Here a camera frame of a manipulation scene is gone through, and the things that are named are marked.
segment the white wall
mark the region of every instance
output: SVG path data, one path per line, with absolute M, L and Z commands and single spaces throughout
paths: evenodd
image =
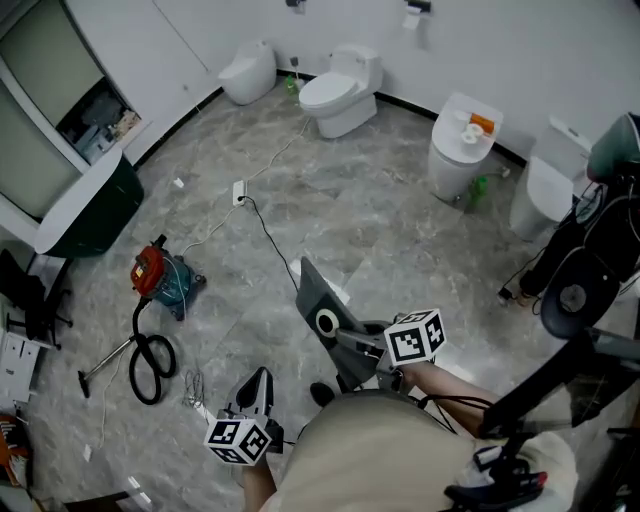
M 433 0 L 413 46 L 402 0 L 260 0 L 279 66 L 300 57 L 319 74 L 340 42 L 378 50 L 383 92 L 439 112 L 458 90 L 500 109 L 499 141 L 522 156 L 549 114 L 591 141 L 621 113 L 640 111 L 640 9 L 633 0 Z
M 125 148 L 132 162 L 218 88 L 218 73 L 257 28 L 243 16 L 252 0 L 66 2 L 96 57 L 147 125 Z

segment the electrical outlet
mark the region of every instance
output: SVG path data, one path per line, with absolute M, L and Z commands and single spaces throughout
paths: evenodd
M 244 197 L 247 195 L 247 186 L 243 180 L 236 181 L 233 184 L 233 206 L 240 206 L 244 204 Z

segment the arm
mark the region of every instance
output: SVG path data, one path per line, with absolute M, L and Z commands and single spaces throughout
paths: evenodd
M 259 512 L 276 492 L 276 484 L 264 456 L 255 466 L 242 468 L 242 481 L 246 512 Z
M 427 395 L 457 395 L 482 398 L 496 402 L 498 397 L 489 391 L 456 377 L 442 368 L 430 363 L 414 363 L 400 368 L 405 382 L 417 386 Z M 472 436 L 478 437 L 478 427 L 484 418 L 484 412 L 451 400 L 435 400 L 453 419 L 462 425 Z

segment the black cable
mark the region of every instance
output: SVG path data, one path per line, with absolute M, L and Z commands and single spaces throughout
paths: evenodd
M 475 409 L 488 409 L 493 405 L 489 400 L 478 398 L 475 396 L 459 396 L 459 395 L 427 395 L 418 402 L 418 407 L 424 409 L 431 400 L 451 400 Z
M 442 410 L 442 408 L 438 405 L 437 402 L 433 402 L 433 403 L 436 405 L 436 408 L 438 409 L 438 411 L 440 411 L 440 416 L 442 416 L 442 419 L 447 424 L 447 427 L 449 427 L 449 430 L 451 431 L 451 433 L 455 434 L 455 435 L 458 435 L 458 433 L 456 432 L 456 429 L 451 426 L 451 423 L 449 422 L 447 417 L 444 415 L 444 411 Z
M 433 414 L 431 414 L 428 411 L 424 411 L 425 413 L 427 413 L 429 415 L 429 417 L 435 421 L 438 425 L 440 425 L 443 429 L 445 430 L 449 430 L 449 427 L 447 427 L 444 423 L 442 423 L 438 418 L 436 418 Z
M 589 183 L 589 185 L 587 186 L 587 188 L 584 189 L 584 192 L 582 192 L 582 194 L 580 195 L 580 198 L 576 201 L 576 204 L 574 204 L 573 206 L 571 206 L 571 208 L 569 209 L 569 211 L 567 212 L 567 214 L 562 218 L 562 220 L 560 222 L 558 222 L 558 225 L 556 227 L 554 227 L 553 229 L 555 231 L 559 230 L 560 228 L 564 227 L 564 222 L 567 220 L 567 218 L 569 217 L 569 215 L 571 215 L 572 213 L 575 213 L 575 211 L 578 209 L 578 206 L 580 205 L 580 201 L 582 200 L 582 198 L 584 197 L 584 195 L 589 192 L 589 189 L 591 188 L 591 186 L 595 183 L 595 181 L 592 181 L 591 183 Z M 589 208 L 589 206 L 591 205 L 591 203 L 593 203 L 593 200 L 596 198 L 596 196 L 598 195 L 597 192 L 600 189 L 600 187 L 598 187 L 598 189 L 596 189 L 596 193 L 593 194 L 593 196 L 591 196 L 591 199 L 589 200 L 589 202 L 587 203 L 587 206 L 584 207 L 584 209 Z
M 540 316 L 540 310 L 538 310 L 538 312 L 536 313 L 536 306 L 538 305 L 538 303 L 541 301 L 542 299 L 540 297 L 536 297 L 536 300 L 533 304 L 531 304 L 531 313 L 534 316 Z
M 518 274 L 522 273 L 522 271 L 523 271 L 523 270 L 525 270 L 525 269 L 527 268 L 527 265 L 529 265 L 529 263 L 531 263 L 532 261 L 537 260 L 537 259 L 538 259 L 538 256 L 540 256 L 540 255 L 542 254 L 542 251 L 544 251 L 544 250 L 548 247 L 548 245 L 549 245 L 549 244 L 545 245 L 542 249 L 540 249 L 540 250 L 538 251 L 538 254 L 536 254 L 533 258 L 531 258 L 531 259 L 530 259 L 529 261 L 527 261 L 524 265 L 522 265 L 522 267 L 520 267 L 520 269 L 519 269 L 515 274 L 513 274 L 509 279 L 507 279 L 507 280 L 505 281 L 505 283 L 501 286 L 501 288 L 506 288 L 506 287 L 507 287 L 507 285 L 508 285 L 511 281 L 513 281 L 513 278 L 514 278 L 514 277 L 516 277 Z
M 296 280 L 293 278 L 293 275 L 291 274 L 291 271 L 289 270 L 289 264 L 287 263 L 287 260 L 282 255 L 282 253 L 280 252 L 280 249 L 278 249 L 278 246 L 276 245 L 275 241 L 273 240 L 273 238 L 271 237 L 271 235 L 267 231 L 267 226 L 264 225 L 264 219 L 262 218 L 262 215 L 260 215 L 260 212 L 258 211 L 258 205 L 249 196 L 240 196 L 238 199 L 241 200 L 241 201 L 242 201 L 242 199 L 248 199 L 253 204 L 253 208 L 256 211 L 256 213 L 258 214 L 258 217 L 260 218 L 260 222 L 262 222 L 262 229 L 264 230 L 266 235 L 269 237 L 269 240 L 271 240 L 271 243 L 273 244 L 273 248 L 276 250 L 276 252 L 280 256 L 280 258 L 282 258 L 282 261 L 284 261 L 284 266 L 287 269 L 287 274 L 289 274 L 289 277 L 291 278 L 291 282 L 293 283 L 293 287 L 296 289 L 296 293 L 297 293 L 298 292 L 298 285 L 296 284 Z
M 582 193 L 582 195 L 580 196 L 580 199 L 582 199 L 584 197 L 584 195 L 589 191 L 589 189 L 591 188 L 591 186 L 594 184 L 595 182 L 591 182 L 589 183 L 589 186 L 584 190 L 584 192 Z M 585 209 L 589 207 L 589 205 L 591 205 L 591 203 L 593 202 L 593 200 L 597 197 L 597 192 L 598 189 L 596 189 L 596 193 L 593 194 L 593 196 L 591 197 L 591 199 L 589 200 L 589 202 L 587 203 L 587 206 L 585 206 Z M 578 206 L 580 205 L 580 200 L 578 200 L 576 202 L 576 204 L 574 204 L 571 209 L 567 212 L 567 214 L 564 216 L 564 218 L 558 223 L 558 225 L 554 228 L 555 230 L 559 230 L 561 228 L 563 228 L 566 224 L 565 221 L 566 219 L 569 217 L 569 215 L 571 215 L 571 213 L 575 212 L 576 208 L 578 208 Z M 513 279 L 520 274 L 522 271 L 524 271 L 527 268 L 527 265 L 529 265 L 531 262 L 535 261 L 536 259 L 538 259 L 538 257 L 542 254 L 542 252 L 549 246 L 549 244 L 545 245 L 542 249 L 540 249 L 540 251 L 538 251 L 538 254 L 536 254 L 533 258 L 531 258 L 529 261 L 527 261 L 524 265 L 522 265 L 522 267 L 520 267 L 520 269 L 513 274 L 509 279 L 507 279 L 507 281 L 501 286 L 501 289 L 506 288 L 507 285 L 513 281 Z

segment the toilet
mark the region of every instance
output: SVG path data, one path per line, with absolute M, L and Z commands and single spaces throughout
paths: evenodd
M 509 226 L 519 238 L 535 240 L 567 215 L 574 189 L 584 188 L 581 183 L 590 152 L 591 144 L 584 136 L 549 117 L 511 202 Z
M 494 129 L 468 144 L 462 134 L 472 113 L 493 121 Z M 502 118 L 498 110 L 459 92 L 449 97 L 433 125 L 427 156 L 427 184 L 433 195 L 450 202 L 467 190 L 491 151 Z
M 365 46 L 343 44 L 329 56 L 329 72 L 300 91 L 300 107 L 316 119 L 320 134 L 340 137 L 376 115 L 373 93 L 382 85 L 382 63 Z
M 267 94 L 276 83 L 276 58 L 264 41 L 249 41 L 238 48 L 233 62 L 218 75 L 220 85 L 238 105 Z

